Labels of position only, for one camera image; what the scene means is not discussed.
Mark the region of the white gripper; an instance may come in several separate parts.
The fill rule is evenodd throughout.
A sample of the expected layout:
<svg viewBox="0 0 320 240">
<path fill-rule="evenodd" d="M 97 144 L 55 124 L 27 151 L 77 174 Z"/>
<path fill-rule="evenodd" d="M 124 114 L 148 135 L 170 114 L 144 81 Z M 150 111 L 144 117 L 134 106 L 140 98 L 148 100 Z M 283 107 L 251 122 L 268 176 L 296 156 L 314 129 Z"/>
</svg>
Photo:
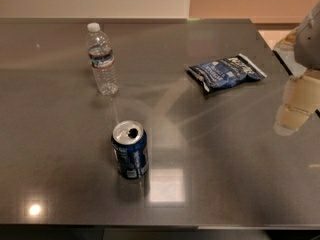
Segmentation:
<svg viewBox="0 0 320 240">
<path fill-rule="evenodd" d="M 320 108 L 320 2 L 274 48 L 292 51 L 295 61 L 306 68 L 301 76 L 291 76 L 284 88 L 274 130 L 280 136 L 290 136 Z"/>
</svg>

